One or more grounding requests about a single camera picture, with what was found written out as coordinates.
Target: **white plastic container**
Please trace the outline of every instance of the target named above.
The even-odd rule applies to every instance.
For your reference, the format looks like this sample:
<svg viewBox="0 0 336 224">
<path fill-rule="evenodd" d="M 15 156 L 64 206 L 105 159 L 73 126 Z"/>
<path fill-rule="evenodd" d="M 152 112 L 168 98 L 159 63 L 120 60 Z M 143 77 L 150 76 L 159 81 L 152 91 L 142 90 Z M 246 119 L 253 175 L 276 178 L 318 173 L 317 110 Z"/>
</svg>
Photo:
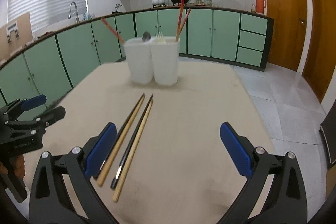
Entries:
<svg viewBox="0 0 336 224">
<path fill-rule="evenodd" d="M 142 37 L 132 38 L 124 44 L 126 61 L 131 73 L 131 80 L 147 84 L 154 76 L 151 41 L 142 42 Z"/>
<path fill-rule="evenodd" d="M 165 43 L 152 41 L 154 78 L 159 85 L 174 85 L 179 78 L 180 40 L 175 42 L 175 37 L 165 39 Z"/>
</svg>

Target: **table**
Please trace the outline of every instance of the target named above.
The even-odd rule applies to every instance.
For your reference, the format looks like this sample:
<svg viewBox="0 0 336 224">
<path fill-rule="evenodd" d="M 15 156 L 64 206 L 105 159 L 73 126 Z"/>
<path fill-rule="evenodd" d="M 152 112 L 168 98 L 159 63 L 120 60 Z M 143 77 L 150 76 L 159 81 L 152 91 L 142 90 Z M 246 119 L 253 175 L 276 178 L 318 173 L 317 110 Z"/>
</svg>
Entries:
<svg viewBox="0 0 336 224">
<path fill-rule="evenodd" d="M 107 122 L 117 128 L 145 92 L 145 101 L 119 150 L 102 188 L 91 183 L 120 224 L 217 223 L 243 187 L 219 136 L 223 122 L 269 153 L 274 148 L 267 130 L 237 73 L 228 65 L 180 62 L 175 86 L 131 82 L 126 62 L 104 64 L 90 73 L 60 103 L 63 120 L 47 128 L 44 147 L 25 155 L 25 182 L 31 187 L 41 153 L 68 153 L 96 136 Z M 118 203 L 110 183 L 141 113 L 154 94 L 147 124 L 135 152 Z M 253 214 L 263 205 L 265 187 Z M 78 213 L 69 178 L 66 185 Z"/>
</svg>

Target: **drawer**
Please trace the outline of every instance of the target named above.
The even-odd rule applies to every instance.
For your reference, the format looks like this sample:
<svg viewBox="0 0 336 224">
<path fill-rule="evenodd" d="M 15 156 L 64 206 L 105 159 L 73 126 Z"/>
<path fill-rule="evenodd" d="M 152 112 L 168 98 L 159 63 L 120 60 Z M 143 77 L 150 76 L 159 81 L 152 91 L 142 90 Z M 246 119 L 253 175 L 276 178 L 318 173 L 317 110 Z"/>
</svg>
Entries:
<svg viewBox="0 0 336 224">
<path fill-rule="evenodd" d="M 238 47 L 237 62 L 260 67 L 262 52 Z"/>
<path fill-rule="evenodd" d="M 265 45 L 265 36 L 252 32 L 240 31 L 239 46 L 263 51 Z"/>
<path fill-rule="evenodd" d="M 257 32 L 266 35 L 267 21 L 268 20 L 265 18 L 241 14 L 240 28 L 242 30 Z"/>
</svg>

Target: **metal spoon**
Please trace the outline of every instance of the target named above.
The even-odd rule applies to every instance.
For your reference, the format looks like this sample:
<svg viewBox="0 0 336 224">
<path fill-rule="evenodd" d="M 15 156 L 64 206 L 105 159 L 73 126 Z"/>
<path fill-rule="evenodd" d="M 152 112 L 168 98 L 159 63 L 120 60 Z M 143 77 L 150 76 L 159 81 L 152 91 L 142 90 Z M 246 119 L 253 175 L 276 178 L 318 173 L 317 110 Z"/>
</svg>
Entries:
<svg viewBox="0 0 336 224">
<path fill-rule="evenodd" d="M 142 35 L 142 42 L 147 42 L 151 40 L 152 36 L 149 32 L 144 32 Z"/>
</svg>

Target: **floor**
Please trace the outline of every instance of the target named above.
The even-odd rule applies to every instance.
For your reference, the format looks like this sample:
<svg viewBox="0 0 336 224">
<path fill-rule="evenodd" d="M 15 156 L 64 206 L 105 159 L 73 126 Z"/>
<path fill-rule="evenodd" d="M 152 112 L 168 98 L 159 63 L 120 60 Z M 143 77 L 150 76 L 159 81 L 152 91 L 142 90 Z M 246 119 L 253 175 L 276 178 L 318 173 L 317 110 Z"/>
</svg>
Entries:
<svg viewBox="0 0 336 224">
<path fill-rule="evenodd" d="M 186 57 L 180 61 L 207 62 Z M 269 132 L 276 153 L 296 154 L 306 188 L 308 220 L 325 201 L 327 164 L 320 124 L 326 114 L 304 78 L 268 63 L 264 72 L 231 66 Z"/>
</svg>

